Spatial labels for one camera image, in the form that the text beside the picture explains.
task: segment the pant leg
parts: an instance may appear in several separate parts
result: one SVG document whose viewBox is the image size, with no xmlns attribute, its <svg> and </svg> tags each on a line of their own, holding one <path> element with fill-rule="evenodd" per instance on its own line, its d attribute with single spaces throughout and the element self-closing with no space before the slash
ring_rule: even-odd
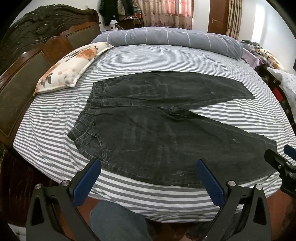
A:
<svg viewBox="0 0 296 241">
<path fill-rule="evenodd" d="M 100 201 L 89 223 L 100 241 L 152 241 L 145 217 L 113 202 Z"/>
</svg>

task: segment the striped bed sheet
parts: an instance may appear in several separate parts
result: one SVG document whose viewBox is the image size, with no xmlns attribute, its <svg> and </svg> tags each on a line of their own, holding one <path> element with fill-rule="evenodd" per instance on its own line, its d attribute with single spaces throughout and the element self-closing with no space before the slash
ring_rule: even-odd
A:
<svg viewBox="0 0 296 241">
<path fill-rule="evenodd" d="M 67 134 L 84 109 L 93 82 L 147 71 L 197 72 L 243 82 L 255 99 L 235 99 L 191 111 L 275 140 L 279 154 L 294 162 L 283 153 L 286 144 L 296 148 L 289 121 L 268 86 L 247 63 L 206 50 L 168 45 L 115 47 L 95 60 L 74 88 L 38 95 L 20 124 L 14 148 L 53 180 L 71 179 L 88 160 Z M 279 189 L 281 179 L 276 172 L 242 186 L 256 183 L 268 197 Z M 106 170 L 89 195 L 159 222 L 210 221 L 219 210 L 203 188 L 152 185 Z"/>
</svg>

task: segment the silver bolt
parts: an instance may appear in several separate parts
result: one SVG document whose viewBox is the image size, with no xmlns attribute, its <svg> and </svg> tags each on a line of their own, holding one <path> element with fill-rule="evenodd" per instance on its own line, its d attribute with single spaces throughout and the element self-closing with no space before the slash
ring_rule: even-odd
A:
<svg viewBox="0 0 296 241">
<path fill-rule="evenodd" d="M 62 186 L 66 187 L 70 184 L 69 180 L 62 181 Z"/>
<path fill-rule="evenodd" d="M 259 185 L 259 184 L 257 184 L 257 185 L 256 185 L 256 188 L 257 188 L 258 190 L 261 190 L 261 189 L 262 189 L 262 186 Z"/>
<path fill-rule="evenodd" d="M 41 188 L 41 184 L 40 183 L 36 184 L 36 186 L 35 186 L 35 189 L 39 189 L 39 188 Z"/>
<path fill-rule="evenodd" d="M 235 182 L 234 181 L 229 181 L 228 182 L 228 185 L 231 186 L 231 187 L 234 187 L 235 186 Z"/>
</svg>

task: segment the curtain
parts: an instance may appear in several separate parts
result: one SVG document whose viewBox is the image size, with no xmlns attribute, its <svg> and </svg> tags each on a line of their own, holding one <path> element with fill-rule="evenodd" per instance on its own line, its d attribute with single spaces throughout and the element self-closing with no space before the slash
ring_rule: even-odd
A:
<svg viewBox="0 0 296 241">
<path fill-rule="evenodd" d="M 134 0 L 142 10 L 145 26 L 191 29 L 192 0 Z"/>
<path fill-rule="evenodd" d="M 238 39 L 242 19 L 242 0 L 229 0 L 229 14 L 226 35 Z"/>
</svg>

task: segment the wooden floor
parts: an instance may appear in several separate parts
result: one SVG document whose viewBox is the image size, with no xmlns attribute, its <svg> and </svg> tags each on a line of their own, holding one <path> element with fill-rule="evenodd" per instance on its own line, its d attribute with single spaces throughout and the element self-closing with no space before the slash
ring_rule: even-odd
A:
<svg viewBox="0 0 296 241">
<path fill-rule="evenodd" d="M 78 207 L 79 212 L 84 220 L 89 223 L 89 213 L 96 206 L 99 200 L 88 197 L 82 206 Z M 289 225 L 288 214 L 292 211 L 292 198 L 278 190 L 275 194 L 267 199 L 269 212 L 271 216 L 272 240 L 277 239 L 286 227 Z M 65 234 L 75 240 L 65 218 L 60 210 L 57 210 L 59 221 L 65 231 Z M 187 241 L 184 238 L 185 231 L 192 226 L 192 223 L 156 223 L 153 224 L 157 236 L 154 241 Z"/>
</svg>

